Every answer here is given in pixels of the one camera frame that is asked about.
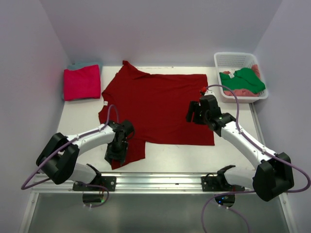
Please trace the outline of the dark red t shirt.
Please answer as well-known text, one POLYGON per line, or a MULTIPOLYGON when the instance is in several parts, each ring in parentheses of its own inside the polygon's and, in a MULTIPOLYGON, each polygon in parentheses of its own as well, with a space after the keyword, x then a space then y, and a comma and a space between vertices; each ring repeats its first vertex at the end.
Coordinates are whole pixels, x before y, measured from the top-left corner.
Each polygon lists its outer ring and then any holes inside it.
POLYGON ((213 146, 214 133, 207 126, 186 121, 190 102, 198 101, 208 85, 205 74, 150 74, 128 61, 103 91, 102 97, 117 111, 99 112, 101 124, 130 121, 135 134, 129 141, 125 162, 111 160, 112 169, 145 158, 145 143, 213 146))

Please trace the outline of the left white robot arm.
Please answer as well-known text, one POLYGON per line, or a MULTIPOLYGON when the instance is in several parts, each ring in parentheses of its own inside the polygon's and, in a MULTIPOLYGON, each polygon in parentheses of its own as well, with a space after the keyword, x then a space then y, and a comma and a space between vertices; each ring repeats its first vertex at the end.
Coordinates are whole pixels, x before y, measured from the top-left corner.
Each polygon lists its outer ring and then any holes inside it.
POLYGON ((121 124, 109 121, 98 128, 75 135, 56 133, 39 155, 36 165, 55 184, 70 180, 83 183, 89 190, 97 190, 103 185, 101 173, 90 164, 78 163, 78 156, 106 144, 104 159, 110 164, 114 160, 123 164, 128 151, 128 137, 134 132, 132 123, 125 120, 121 124))

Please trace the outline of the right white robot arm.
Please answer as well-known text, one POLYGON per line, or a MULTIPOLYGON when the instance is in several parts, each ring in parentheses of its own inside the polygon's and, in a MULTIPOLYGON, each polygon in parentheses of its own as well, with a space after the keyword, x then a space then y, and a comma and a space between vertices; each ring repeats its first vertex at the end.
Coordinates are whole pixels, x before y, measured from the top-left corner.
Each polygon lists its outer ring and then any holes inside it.
POLYGON ((263 200, 270 201, 294 186, 291 160, 285 153, 277 154, 255 140, 230 113, 222 113, 216 97, 205 94, 199 101, 191 101, 187 122, 207 125, 219 137, 228 141, 252 164, 253 169, 228 165, 201 178, 202 188, 215 191, 243 191, 252 189, 263 200))

